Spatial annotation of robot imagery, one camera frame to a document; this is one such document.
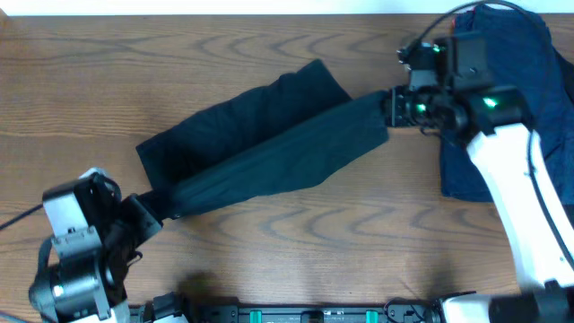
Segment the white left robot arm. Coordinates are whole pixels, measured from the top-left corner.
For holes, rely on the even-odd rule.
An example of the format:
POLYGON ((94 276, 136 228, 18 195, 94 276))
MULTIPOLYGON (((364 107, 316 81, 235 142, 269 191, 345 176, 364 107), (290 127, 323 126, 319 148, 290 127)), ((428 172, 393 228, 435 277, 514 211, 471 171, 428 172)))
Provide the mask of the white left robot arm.
POLYGON ((53 234, 39 250, 30 304, 46 322, 188 322, 174 292, 129 305, 124 281, 142 256, 138 248, 162 228, 135 195, 122 197, 99 168, 44 192, 42 207, 53 234))

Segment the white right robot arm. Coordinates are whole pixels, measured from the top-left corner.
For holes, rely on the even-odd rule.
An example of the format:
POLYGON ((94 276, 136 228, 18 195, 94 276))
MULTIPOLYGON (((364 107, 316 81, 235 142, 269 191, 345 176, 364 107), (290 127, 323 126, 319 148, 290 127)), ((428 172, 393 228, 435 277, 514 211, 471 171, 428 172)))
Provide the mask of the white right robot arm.
POLYGON ((519 293, 461 292, 433 302, 428 322, 570 322, 573 228, 544 162, 540 137, 518 88, 496 85, 477 33, 426 43, 398 59, 409 82, 383 102, 390 127, 449 130, 479 170, 496 206, 519 293))

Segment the black shorts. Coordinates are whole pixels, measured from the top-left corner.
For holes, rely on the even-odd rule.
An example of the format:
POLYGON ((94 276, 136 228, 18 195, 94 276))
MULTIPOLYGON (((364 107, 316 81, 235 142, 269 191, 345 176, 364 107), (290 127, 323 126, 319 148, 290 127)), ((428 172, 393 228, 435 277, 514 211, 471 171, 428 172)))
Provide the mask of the black shorts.
POLYGON ((388 139, 387 96, 353 99, 314 60, 139 144, 141 199, 165 219, 314 187, 388 139))

